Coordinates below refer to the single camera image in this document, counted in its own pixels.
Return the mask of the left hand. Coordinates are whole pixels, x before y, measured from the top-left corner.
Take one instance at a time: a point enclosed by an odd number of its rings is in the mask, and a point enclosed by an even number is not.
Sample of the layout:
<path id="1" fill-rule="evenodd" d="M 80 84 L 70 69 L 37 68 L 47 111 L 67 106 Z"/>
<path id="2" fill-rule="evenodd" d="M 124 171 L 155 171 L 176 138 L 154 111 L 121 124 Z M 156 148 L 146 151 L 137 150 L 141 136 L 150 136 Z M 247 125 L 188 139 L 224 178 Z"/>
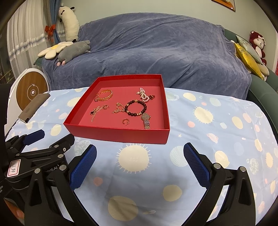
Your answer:
<path id="1" fill-rule="evenodd" d="M 4 201 L 11 210 L 11 212 L 14 214 L 14 216 L 20 221 L 21 224 L 24 225 L 24 212 L 21 209 L 19 209 L 19 207 L 13 200 L 4 198 Z"/>

